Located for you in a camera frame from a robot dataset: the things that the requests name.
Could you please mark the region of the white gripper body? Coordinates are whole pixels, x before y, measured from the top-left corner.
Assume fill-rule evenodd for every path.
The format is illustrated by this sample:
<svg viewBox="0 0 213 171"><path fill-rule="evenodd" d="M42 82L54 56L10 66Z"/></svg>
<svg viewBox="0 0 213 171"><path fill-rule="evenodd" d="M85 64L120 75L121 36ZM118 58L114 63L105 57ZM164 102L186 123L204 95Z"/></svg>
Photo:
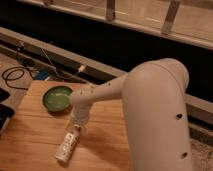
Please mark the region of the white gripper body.
<svg viewBox="0 0 213 171"><path fill-rule="evenodd" d="M74 105L70 115L70 122L73 125L86 125L89 121L90 109L91 105L89 104Z"/></svg>

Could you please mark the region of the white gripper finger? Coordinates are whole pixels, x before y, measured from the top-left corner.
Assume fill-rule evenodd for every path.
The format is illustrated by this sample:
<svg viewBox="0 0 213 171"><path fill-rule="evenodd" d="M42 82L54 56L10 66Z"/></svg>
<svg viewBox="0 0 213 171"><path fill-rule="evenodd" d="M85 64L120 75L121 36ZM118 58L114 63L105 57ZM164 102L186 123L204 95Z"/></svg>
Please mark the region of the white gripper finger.
<svg viewBox="0 0 213 171"><path fill-rule="evenodd" d="M69 122L66 125L66 129L68 132L78 132L79 134L85 135L87 133L87 128L85 126L80 126L78 124L73 124L71 122Z"/></svg>

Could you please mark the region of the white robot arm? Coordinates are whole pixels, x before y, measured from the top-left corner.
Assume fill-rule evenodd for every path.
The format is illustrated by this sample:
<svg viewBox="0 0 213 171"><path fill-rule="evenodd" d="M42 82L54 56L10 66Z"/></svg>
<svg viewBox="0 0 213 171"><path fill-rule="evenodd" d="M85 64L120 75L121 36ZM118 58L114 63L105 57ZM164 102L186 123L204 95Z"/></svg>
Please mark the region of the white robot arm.
<svg viewBox="0 0 213 171"><path fill-rule="evenodd" d="M83 125L97 101L121 99L134 171L194 171L185 90L186 67L172 58L144 62L129 73L71 94L71 117Z"/></svg>

